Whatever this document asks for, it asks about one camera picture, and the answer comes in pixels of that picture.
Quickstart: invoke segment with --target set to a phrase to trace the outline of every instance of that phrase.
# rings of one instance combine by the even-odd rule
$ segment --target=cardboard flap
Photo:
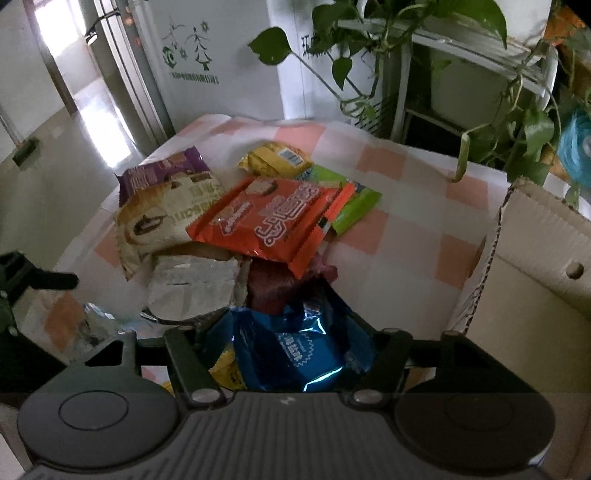
[[[529,182],[518,182],[502,208],[495,256],[534,278],[591,318],[591,223],[558,198]],[[566,268],[580,263],[573,280]]]

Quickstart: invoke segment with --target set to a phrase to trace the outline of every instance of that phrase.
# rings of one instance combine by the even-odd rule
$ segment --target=yellow snack package
[[[242,379],[242,374],[236,363],[234,347],[229,345],[217,359],[216,364],[209,369],[209,374],[216,381],[228,390],[244,390],[246,385]]]
[[[241,161],[240,168],[256,176],[293,179],[314,163],[310,156],[299,148],[269,142],[251,150]]]

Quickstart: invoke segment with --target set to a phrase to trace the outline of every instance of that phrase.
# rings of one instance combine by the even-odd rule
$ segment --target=checkered tablecloth
[[[416,338],[438,337],[505,196],[504,173],[471,164],[464,179],[453,184],[447,177],[455,171],[454,158],[379,140],[350,125],[269,124],[224,115],[199,118],[146,162],[196,145],[212,170],[231,178],[240,158],[268,140],[301,148],[314,162],[384,195],[365,218],[325,246],[326,262],[339,269],[334,287],[378,329],[398,327]],[[557,195],[567,189],[555,177],[545,187]],[[125,281],[115,245],[117,206],[116,190],[55,267],[74,271],[79,287],[38,293],[20,320],[21,331],[58,357],[73,339],[85,302],[128,319],[137,318],[146,302],[151,264]],[[587,204],[582,213],[589,217]]]

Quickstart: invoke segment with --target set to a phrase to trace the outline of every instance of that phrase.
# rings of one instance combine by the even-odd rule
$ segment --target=hole in cardboard
[[[566,267],[566,276],[568,278],[572,278],[573,280],[577,280],[583,276],[584,271],[584,266],[582,266],[579,262],[571,262],[570,265]]]

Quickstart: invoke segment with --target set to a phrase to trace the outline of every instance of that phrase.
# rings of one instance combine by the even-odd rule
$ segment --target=screw
[[[357,390],[353,393],[353,400],[360,405],[376,405],[384,399],[384,394],[377,390]]]
[[[200,388],[191,393],[191,400],[204,405],[211,405],[221,398],[222,394],[214,388]]]

